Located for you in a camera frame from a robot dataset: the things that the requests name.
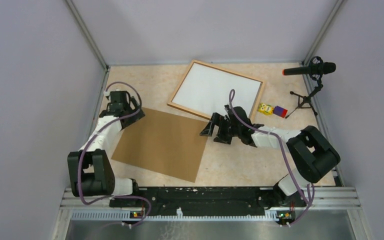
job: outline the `beige tabletop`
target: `beige tabletop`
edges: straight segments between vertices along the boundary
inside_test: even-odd
[[[297,97],[290,95],[290,91],[307,95],[307,90],[301,75],[283,76],[285,68],[298,67],[298,63],[241,63],[217,64],[217,66],[243,73],[263,81],[266,86],[260,102],[272,106],[280,106],[292,111],[297,105]],[[142,98],[142,106],[166,113],[180,115],[192,119],[197,116],[167,106],[169,96],[187,70],[188,65],[140,65],[140,66],[113,66],[110,69],[107,85],[122,81],[131,84]],[[129,90],[123,85],[113,85],[110,90]],[[101,110],[106,108],[108,101],[102,101]],[[265,124],[287,130],[301,130],[308,125],[317,127],[316,118],[311,109],[299,109],[288,119],[276,115],[257,113],[253,123]],[[209,137],[202,156],[198,175],[195,182],[189,182],[175,177],[167,176],[140,167],[128,165],[111,160],[111,166],[117,178],[136,179],[139,186],[273,186],[288,171],[279,149],[269,147],[254,148],[244,145],[237,138],[231,145],[213,142]],[[108,156],[112,156],[118,143],[114,141]],[[291,166],[294,163],[287,154]],[[332,173],[328,173],[317,183],[319,186],[335,185]]]

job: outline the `microphone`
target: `microphone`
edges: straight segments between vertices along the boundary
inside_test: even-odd
[[[315,64],[310,64],[309,66],[287,68],[282,71],[284,76],[288,75],[302,75],[308,74],[312,75],[323,75],[330,74],[335,72],[337,65],[333,62],[319,62]]]

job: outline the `whiteboard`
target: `whiteboard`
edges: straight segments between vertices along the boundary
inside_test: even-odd
[[[205,119],[213,113],[224,116],[234,89],[233,106],[242,107],[253,120],[263,88],[261,80],[194,60],[167,104]]]

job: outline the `cable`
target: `cable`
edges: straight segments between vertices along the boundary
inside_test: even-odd
[[[116,82],[113,82],[111,83],[110,85],[108,85],[108,87],[105,89],[105,91],[108,91],[109,87],[111,87],[112,85],[114,84],[123,84],[123,85],[126,85],[128,87],[130,87],[137,95],[137,98],[139,99],[139,106],[137,107],[137,110],[131,114],[127,114],[127,115],[124,115],[124,116],[121,116],[121,117],[118,117],[114,120],[111,120],[110,122],[108,122],[107,124],[105,124],[104,126],[102,126],[91,138],[89,141],[87,141],[86,145],[84,146],[83,150],[81,151],[81,154],[80,154],[80,158],[78,160],[78,168],[77,168],[77,188],[78,188],[78,196],[81,200],[81,202],[84,204],[84,205],[91,205],[93,203],[96,203],[97,201],[100,201],[102,199],[107,199],[107,198],[111,198],[111,197],[114,197],[116,199],[139,199],[139,200],[143,200],[145,201],[149,208],[148,208],[148,211],[146,211],[145,215],[138,221],[136,222],[135,224],[132,224],[132,225],[129,225],[130,227],[135,227],[137,225],[140,225],[144,220],[145,218],[150,214],[151,212],[151,209],[152,209],[152,206],[151,206],[151,202],[142,197],[142,196],[113,196],[113,195],[110,195],[110,196],[101,196],[101,197],[98,197],[92,201],[89,201],[87,202],[85,200],[85,197],[83,195],[83,190],[82,190],[82,165],[83,165],[83,159],[85,158],[85,154],[88,150],[88,148],[91,146],[91,144],[93,143],[93,141],[95,140],[95,138],[100,134],[102,133],[102,131],[104,129],[106,129],[108,126],[110,126],[111,124],[117,122],[117,121],[120,121],[120,120],[123,120],[123,119],[127,119],[127,118],[130,118],[136,114],[138,114],[140,111],[141,111],[141,107],[142,107],[142,99],[141,99],[141,96],[139,95],[138,91],[136,91],[136,89],[131,86],[130,84],[126,83],[126,82],[122,82],[122,81],[116,81]]]
[[[244,126],[248,127],[249,129],[252,129],[252,130],[254,130],[256,132],[259,132],[259,133],[262,133],[262,134],[273,135],[279,141],[280,151],[282,152],[283,160],[284,160],[284,162],[286,164],[286,168],[287,168],[287,171],[288,171],[288,173],[290,175],[290,178],[292,179],[292,182],[295,185],[296,190],[298,191],[299,195],[302,197],[302,200],[304,200],[304,202],[307,204],[307,207],[305,208],[305,210],[295,219],[295,221],[293,223],[290,224],[290,226],[291,226],[291,225],[295,224],[298,220],[300,220],[301,217],[309,210],[309,208],[313,204],[314,194],[315,194],[314,184],[311,184],[312,195],[310,195],[310,184],[307,184],[307,193],[308,193],[308,197],[310,198],[310,200],[308,200],[306,198],[306,196],[304,195],[303,191],[301,190],[300,185],[298,185],[297,179],[295,179],[294,174],[292,173],[292,169],[291,169],[291,166],[289,165],[288,158],[286,156],[286,152],[285,152],[285,148],[284,148],[284,143],[283,143],[281,137],[278,134],[274,133],[274,132],[268,132],[268,131],[264,131],[264,130],[260,130],[258,128],[255,128],[255,127],[247,124],[244,120],[242,120],[238,116],[238,114],[235,112],[235,110],[234,110],[234,107],[233,107],[233,104],[232,104],[234,98],[235,98],[235,90],[232,89],[232,90],[230,90],[230,93],[229,93],[229,106],[230,106],[230,109],[232,110],[233,115],[237,118],[237,120],[240,123],[242,123]]]

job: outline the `wooden frame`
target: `wooden frame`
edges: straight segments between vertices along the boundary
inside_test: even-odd
[[[260,82],[259,89],[257,91],[257,95],[256,95],[254,103],[252,105],[251,112],[250,112],[250,114],[248,116],[249,119],[251,119],[251,121],[254,120],[254,117],[255,117],[255,115],[257,113],[257,108],[258,108],[258,105],[259,105],[259,101],[260,101],[261,96],[263,94],[264,87],[266,86],[266,82],[262,81],[260,79],[257,79],[255,77],[247,76],[247,75],[244,75],[244,74],[241,74],[241,73],[238,73],[238,72],[235,72],[235,71],[231,71],[231,70],[228,70],[228,69],[225,69],[225,68],[222,68],[222,67],[218,67],[218,66],[215,66],[215,65],[212,65],[212,64],[208,64],[206,62],[199,61],[199,60],[192,60],[190,62],[189,66],[187,67],[187,71],[184,73],[184,75],[182,76],[181,81],[178,83],[178,85],[175,88],[173,94],[168,99],[168,102],[167,102],[168,106],[173,107],[173,108],[178,109],[178,110],[181,110],[181,111],[184,111],[184,112],[187,112],[187,113],[190,113],[190,114],[193,114],[195,116],[207,119],[207,120],[211,119],[210,115],[207,115],[205,113],[193,110],[191,108],[188,108],[188,107],[185,107],[185,106],[182,106],[182,105],[179,105],[179,104],[173,102],[173,99],[175,98],[175,96],[178,93],[180,87],[182,86],[184,80],[186,79],[186,76],[188,75],[189,71],[191,70],[191,68],[192,68],[192,66],[194,64],[203,65],[203,66],[206,66],[206,67],[209,67],[209,68],[213,68],[213,69],[217,69],[217,70],[229,73],[229,74],[233,74],[233,75],[236,75],[236,76],[240,76],[240,77],[244,77],[244,78],[247,78],[247,79],[251,79],[251,80]]]

